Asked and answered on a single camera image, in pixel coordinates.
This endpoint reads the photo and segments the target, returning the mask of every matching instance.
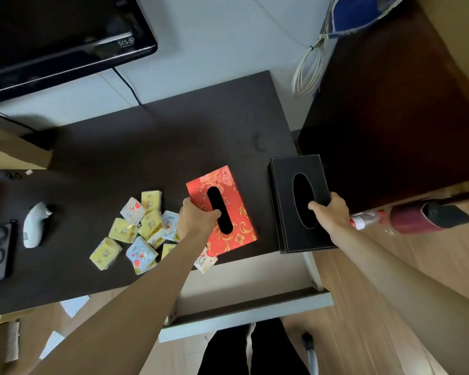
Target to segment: plastic bottle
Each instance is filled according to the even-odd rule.
[[[355,227],[356,230],[362,230],[377,222],[385,223],[386,216],[387,214],[383,210],[374,210],[371,212],[364,212],[352,215],[350,217],[350,221],[351,225]]]

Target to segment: white figurine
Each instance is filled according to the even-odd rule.
[[[22,228],[22,240],[27,248],[37,247],[44,232],[44,219],[52,214],[44,202],[39,202],[29,211]]]

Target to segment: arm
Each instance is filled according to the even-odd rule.
[[[332,241],[358,266],[450,374],[469,374],[469,299],[410,267],[355,230],[343,199],[309,204]]]
[[[185,199],[178,224],[182,241],[63,340],[31,374],[138,375],[219,217],[219,210],[203,212]]]

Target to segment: open drawer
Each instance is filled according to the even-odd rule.
[[[175,320],[159,341],[329,307],[311,252],[271,252],[191,271],[175,305]]]

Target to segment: monitor logo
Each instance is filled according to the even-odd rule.
[[[120,47],[128,47],[134,45],[134,38],[130,37],[129,39],[122,39],[118,41]]]

